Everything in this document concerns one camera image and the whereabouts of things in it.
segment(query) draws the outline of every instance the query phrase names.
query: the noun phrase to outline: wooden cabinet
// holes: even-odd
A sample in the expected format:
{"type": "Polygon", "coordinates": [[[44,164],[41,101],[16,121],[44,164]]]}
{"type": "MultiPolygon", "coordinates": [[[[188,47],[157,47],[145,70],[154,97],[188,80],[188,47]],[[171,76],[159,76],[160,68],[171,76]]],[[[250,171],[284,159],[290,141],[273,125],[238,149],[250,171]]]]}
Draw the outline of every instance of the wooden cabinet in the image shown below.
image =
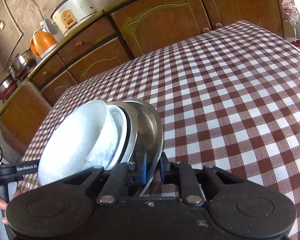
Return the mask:
{"type": "Polygon", "coordinates": [[[213,29],[217,23],[229,25],[246,20],[283,36],[277,0],[202,0],[213,29]]]}
{"type": "Polygon", "coordinates": [[[210,29],[201,0],[138,0],[111,17],[135,57],[210,29]]]}
{"type": "Polygon", "coordinates": [[[40,88],[52,75],[57,73],[65,64],[58,55],[54,55],[43,67],[32,77],[31,81],[40,88]]]}
{"type": "Polygon", "coordinates": [[[0,130],[25,150],[51,107],[27,82],[18,89],[19,92],[13,99],[8,99],[7,107],[0,113],[0,130]]]}
{"type": "Polygon", "coordinates": [[[71,65],[69,71],[80,83],[129,60],[120,40],[115,38],[71,65]]]}
{"type": "Polygon", "coordinates": [[[102,17],[71,39],[58,54],[68,64],[104,38],[115,33],[111,22],[102,17]]]}
{"type": "Polygon", "coordinates": [[[75,81],[70,72],[66,70],[58,77],[56,77],[53,81],[51,81],[48,85],[46,85],[41,90],[41,93],[51,105],[54,105],[67,88],[72,87],[76,84],[78,83],[75,81]]]}

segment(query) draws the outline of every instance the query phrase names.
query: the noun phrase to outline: metal screw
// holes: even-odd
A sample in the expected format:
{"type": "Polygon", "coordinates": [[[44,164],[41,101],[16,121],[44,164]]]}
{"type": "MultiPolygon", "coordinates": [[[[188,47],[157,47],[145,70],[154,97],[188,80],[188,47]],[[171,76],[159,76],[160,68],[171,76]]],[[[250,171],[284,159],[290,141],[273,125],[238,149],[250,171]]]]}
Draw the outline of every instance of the metal screw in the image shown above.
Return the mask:
{"type": "Polygon", "coordinates": [[[147,205],[148,205],[148,207],[154,207],[154,202],[148,201],[148,202],[147,202],[147,205]]]}
{"type": "Polygon", "coordinates": [[[190,195],[190,196],[187,197],[187,201],[190,204],[198,204],[202,201],[202,197],[197,196],[197,195],[190,195]]]}
{"type": "Polygon", "coordinates": [[[111,204],[114,202],[114,197],[111,195],[104,195],[99,198],[99,202],[102,204],[111,204]]]}

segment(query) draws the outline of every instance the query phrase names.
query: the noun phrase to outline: white rice cooker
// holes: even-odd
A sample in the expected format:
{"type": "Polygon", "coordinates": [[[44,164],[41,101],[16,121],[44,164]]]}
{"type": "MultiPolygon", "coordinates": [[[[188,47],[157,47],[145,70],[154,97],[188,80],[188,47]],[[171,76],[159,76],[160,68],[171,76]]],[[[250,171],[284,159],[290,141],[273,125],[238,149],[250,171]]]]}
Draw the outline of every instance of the white rice cooker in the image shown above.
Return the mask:
{"type": "Polygon", "coordinates": [[[56,24],[63,35],[67,36],[97,11],[92,0],[63,0],[51,14],[52,24],[56,24]]]}

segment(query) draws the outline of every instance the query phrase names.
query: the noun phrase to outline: cooking pot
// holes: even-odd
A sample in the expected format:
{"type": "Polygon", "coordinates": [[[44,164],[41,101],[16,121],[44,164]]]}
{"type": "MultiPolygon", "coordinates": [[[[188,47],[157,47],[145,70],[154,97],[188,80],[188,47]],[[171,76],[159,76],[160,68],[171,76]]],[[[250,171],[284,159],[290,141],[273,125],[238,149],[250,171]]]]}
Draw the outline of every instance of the cooking pot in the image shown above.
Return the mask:
{"type": "Polygon", "coordinates": [[[57,45],[56,39],[48,32],[39,29],[34,32],[30,40],[30,49],[33,54],[44,58],[57,45]]]}
{"type": "Polygon", "coordinates": [[[71,28],[79,26],[97,10],[92,0],[63,0],[51,14],[52,24],[56,24],[67,36],[71,28]]]}
{"type": "Polygon", "coordinates": [[[8,97],[17,89],[17,80],[8,74],[6,78],[0,83],[0,100],[7,100],[8,97]]]}
{"type": "Polygon", "coordinates": [[[17,54],[14,58],[16,60],[9,67],[9,73],[19,80],[22,80],[22,77],[25,77],[24,74],[27,72],[28,68],[37,65],[37,60],[29,49],[21,55],[17,54]]]}

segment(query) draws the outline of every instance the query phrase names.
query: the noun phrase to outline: wall switch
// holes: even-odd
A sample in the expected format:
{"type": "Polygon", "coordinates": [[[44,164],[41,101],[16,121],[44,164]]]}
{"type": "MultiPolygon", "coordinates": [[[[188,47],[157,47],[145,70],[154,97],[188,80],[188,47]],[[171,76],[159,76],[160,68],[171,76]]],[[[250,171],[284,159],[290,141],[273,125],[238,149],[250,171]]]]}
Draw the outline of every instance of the wall switch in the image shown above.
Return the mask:
{"type": "Polygon", "coordinates": [[[2,29],[3,30],[3,28],[5,27],[5,23],[4,23],[4,21],[2,21],[2,22],[0,22],[0,29],[2,29]]]}

